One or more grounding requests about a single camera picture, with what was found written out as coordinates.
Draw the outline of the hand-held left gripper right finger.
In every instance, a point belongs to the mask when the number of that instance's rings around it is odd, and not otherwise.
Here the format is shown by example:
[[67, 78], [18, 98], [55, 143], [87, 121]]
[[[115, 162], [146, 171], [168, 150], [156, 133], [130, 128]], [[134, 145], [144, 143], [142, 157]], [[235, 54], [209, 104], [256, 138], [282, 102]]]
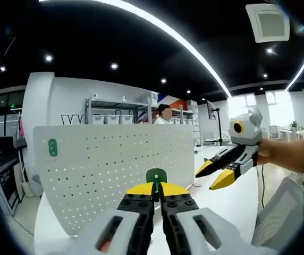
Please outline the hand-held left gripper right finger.
[[277, 254], [245, 242], [236, 226], [208, 208], [199, 208], [183, 187], [162, 182], [159, 195], [171, 254]]

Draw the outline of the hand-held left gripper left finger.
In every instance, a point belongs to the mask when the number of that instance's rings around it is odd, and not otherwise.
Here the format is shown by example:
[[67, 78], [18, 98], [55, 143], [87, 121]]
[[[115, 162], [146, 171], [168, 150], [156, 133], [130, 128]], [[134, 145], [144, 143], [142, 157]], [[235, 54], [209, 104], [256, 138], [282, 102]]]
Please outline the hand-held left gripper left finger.
[[85, 225], [71, 254], [147, 254], [154, 223], [153, 182], [127, 190], [116, 209], [101, 212]]

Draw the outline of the person's right hand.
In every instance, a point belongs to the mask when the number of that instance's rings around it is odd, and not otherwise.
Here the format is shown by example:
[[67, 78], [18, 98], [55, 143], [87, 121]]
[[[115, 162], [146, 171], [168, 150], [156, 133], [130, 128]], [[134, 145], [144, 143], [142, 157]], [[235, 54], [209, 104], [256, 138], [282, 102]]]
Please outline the person's right hand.
[[275, 164], [278, 141], [262, 139], [258, 145], [257, 165]]

